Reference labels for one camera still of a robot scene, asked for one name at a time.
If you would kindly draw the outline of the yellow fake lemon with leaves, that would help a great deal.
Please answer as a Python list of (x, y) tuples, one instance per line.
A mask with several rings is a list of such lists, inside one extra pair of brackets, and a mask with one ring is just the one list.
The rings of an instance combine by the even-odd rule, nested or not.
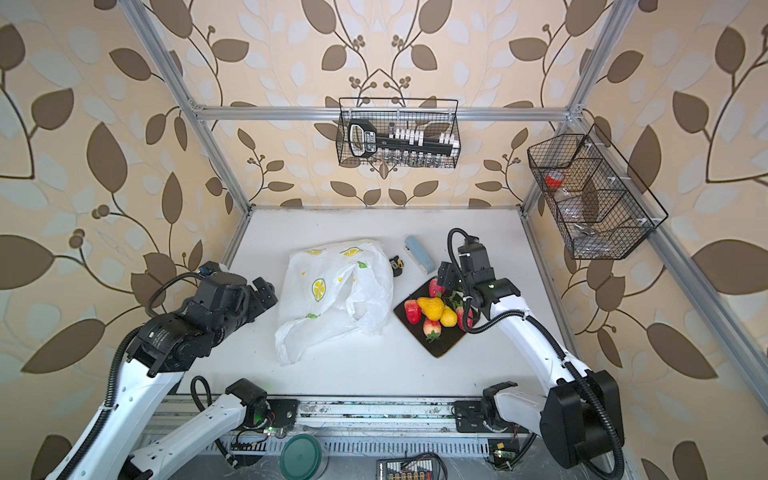
[(444, 309), (439, 319), (445, 328), (459, 327), (463, 329), (464, 301), (461, 292), (454, 291), (450, 296), (443, 298)]

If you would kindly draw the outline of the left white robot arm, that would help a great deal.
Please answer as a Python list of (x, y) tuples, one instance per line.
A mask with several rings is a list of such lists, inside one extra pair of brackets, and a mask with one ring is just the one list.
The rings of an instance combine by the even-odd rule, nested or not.
[(147, 447), (135, 446), (194, 362), (277, 302), (271, 283), (247, 281), (215, 262), (163, 284), (147, 301), (148, 320), (116, 350), (103, 404), (49, 478), (168, 479), (232, 430), (273, 427), (266, 391), (240, 379), (182, 426)]

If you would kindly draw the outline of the white printed plastic bag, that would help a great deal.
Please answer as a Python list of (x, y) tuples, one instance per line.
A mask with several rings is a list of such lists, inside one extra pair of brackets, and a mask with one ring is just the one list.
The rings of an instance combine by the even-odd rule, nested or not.
[(378, 335), (393, 306), (394, 274), (383, 244), (362, 238), (293, 252), (278, 302), (280, 365), (351, 333)]

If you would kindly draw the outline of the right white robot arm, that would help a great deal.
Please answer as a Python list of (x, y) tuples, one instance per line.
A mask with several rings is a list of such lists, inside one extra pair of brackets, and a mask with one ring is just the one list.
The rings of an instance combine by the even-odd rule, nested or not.
[(521, 425), (544, 441), (561, 467), (582, 465), (600, 479), (623, 478), (625, 435), (616, 380), (568, 351), (533, 315), (521, 291), (496, 277), (478, 237), (453, 228), (446, 242), (449, 258), (440, 265), (438, 283), (459, 293), (460, 326), (473, 335), (501, 328), (543, 389), (525, 393), (513, 382), (488, 388), (483, 404), (489, 427)]

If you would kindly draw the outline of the yellow fake pear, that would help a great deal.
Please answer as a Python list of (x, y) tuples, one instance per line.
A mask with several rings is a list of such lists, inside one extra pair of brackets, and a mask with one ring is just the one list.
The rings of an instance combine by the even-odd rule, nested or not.
[(424, 316), (430, 320), (439, 322), (445, 309), (444, 302), (438, 297), (421, 297), (417, 304)]

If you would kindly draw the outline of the red fake pear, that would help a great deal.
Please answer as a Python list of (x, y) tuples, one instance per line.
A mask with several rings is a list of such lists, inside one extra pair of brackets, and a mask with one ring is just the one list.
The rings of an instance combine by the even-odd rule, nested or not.
[(406, 300), (404, 302), (404, 312), (406, 319), (410, 324), (416, 325), (421, 322), (422, 310), (417, 300)]

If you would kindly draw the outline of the fake strawberry with stem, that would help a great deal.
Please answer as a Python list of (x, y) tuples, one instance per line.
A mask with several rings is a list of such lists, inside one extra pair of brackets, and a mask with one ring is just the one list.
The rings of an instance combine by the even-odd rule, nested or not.
[(442, 324), (439, 321), (426, 319), (423, 322), (423, 334), (428, 343), (439, 339), (442, 334)]

